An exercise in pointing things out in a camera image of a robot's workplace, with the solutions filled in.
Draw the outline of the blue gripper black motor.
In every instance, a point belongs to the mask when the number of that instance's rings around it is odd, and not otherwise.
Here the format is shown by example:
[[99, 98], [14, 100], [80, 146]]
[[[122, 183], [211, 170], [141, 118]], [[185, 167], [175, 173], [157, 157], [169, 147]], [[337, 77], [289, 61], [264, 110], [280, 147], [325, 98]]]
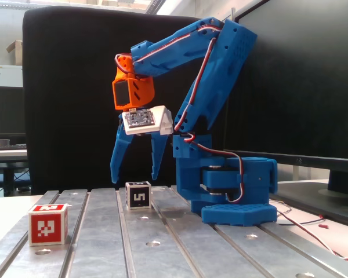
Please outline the blue gripper black motor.
[[[128, 146], [132, 142], [133, 136], [127, 135], [125, 132], [123, 113], [118, 115], [118, 130], [110, 161], [111, 180], [116, 184], [119, 179], [119, 169], [123, 161]], [[152, 156], [152, 173], [151, 178], [156, 180], [161, 167], [162, 157], [164, 155], [168, 135], [160, 135], [160, 133], [151, 133], [151, 156]]]

